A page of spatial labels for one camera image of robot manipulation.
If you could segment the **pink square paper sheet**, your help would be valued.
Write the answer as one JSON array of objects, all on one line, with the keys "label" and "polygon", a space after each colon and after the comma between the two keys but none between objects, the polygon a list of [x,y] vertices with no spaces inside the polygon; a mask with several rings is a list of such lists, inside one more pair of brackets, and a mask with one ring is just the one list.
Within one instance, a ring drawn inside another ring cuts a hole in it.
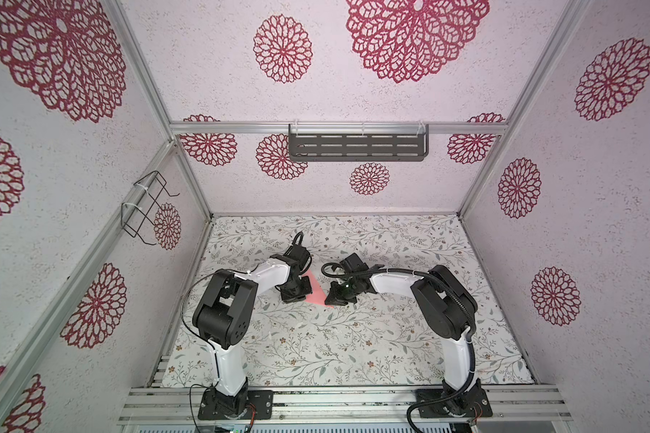
[{"label": "pink square paper sheet", "polygon": [[316,279],[313,272],[308,271],[303,276],[303,278],[308,278],[309,279],[311,289],[312,289],[312,292],[310,294],[306,295],[305,301],[307,303],[310,303],[310,304],[313,304],[313,305],[326,307],[325,301],[326,301],[327,295],[324,292],[324,290],[321,288],[321,285],[319,284],[319,282]]}]

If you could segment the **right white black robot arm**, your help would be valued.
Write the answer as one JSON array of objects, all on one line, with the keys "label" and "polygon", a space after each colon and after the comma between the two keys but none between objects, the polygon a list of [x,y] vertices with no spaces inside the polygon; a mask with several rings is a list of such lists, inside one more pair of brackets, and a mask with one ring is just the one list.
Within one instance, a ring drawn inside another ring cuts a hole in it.
[{"label": "right white black robot arm", "polygon": [[413,299],[426,324],[442,339],[442,396],[432,404],[465,400],[478,382],[472,338],[477,331],[478,303],[445,265],[428,272],[383,265],[325,263],[321,273],[332,279],[335,303],[352,303],[363,293],[396,294]]}]

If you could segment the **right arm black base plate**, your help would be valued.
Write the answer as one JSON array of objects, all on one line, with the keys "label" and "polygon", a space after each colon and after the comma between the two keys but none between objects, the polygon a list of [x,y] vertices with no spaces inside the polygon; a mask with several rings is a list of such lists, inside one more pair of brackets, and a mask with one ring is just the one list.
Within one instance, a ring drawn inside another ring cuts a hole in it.
[{"label": "right arm black base plate", "polygon": [[490,418],[494,415],[489,397],[477,382],[469,391],[445,402],[422,406],[423,419],[430,418]]}]

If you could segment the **aluminium front rail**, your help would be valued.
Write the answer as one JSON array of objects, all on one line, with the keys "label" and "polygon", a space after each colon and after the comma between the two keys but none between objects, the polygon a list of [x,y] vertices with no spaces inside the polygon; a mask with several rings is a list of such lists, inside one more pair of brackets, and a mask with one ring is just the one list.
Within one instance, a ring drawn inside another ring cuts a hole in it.
[{"label": "aluminium front rail", "polygon": [[[257,398],[260,413],[270,417],[258,425],[278,423],[397,423],[406,422],[407,409],[416,402],[418,386],[254,387],[248,394]],[[483,402],[488,409],[474,407],[464,418],[442,413],[427,418],[415,412],[419,426],[435,422],[471,422],[481,426],[506,421],[571,421],[572,415],[554,385],[485,385]],[[188,425],[197,420],[204,389],[134,388],[115,419],[117,426]]]}]

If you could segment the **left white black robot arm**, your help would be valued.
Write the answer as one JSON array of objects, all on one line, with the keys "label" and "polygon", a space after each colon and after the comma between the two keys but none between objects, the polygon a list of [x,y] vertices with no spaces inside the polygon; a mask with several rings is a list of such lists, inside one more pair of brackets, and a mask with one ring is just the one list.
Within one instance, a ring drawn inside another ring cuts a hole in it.
[{"label": "left white black robot arm", "polygon": [[303,301],[312,293],[305,276],[312,260],[275,254],[247,272],[220,269],[211,274],[205,292],[192,314],[191,323],[201,340],[213,349],[218,398],[243,406],[247,398],[247,376],[240,342],[248,332],[256,298],[276,289],[289,301]]}]

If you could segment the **dark grey slotted wall shelf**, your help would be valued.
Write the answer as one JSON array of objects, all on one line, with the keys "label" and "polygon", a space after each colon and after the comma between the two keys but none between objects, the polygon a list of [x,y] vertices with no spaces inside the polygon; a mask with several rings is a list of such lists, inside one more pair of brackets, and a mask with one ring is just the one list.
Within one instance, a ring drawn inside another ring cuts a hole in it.
[{"label": "dark grey slotted wall shelf", "polygon": [[293,162],[422,162],[429,135],[302,133],[289,124],[287,151]]}]

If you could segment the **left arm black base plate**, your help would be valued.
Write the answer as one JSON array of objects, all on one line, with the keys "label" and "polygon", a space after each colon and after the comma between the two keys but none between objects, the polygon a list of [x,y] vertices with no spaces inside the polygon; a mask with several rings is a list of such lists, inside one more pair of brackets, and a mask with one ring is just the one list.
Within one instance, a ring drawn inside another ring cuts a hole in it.
[{"label": "left arm black base plate", "polygon": [[274,392],[243,391],[227,396],[213,389],[206,390],[197,412],[198,420],[270,420]]}]

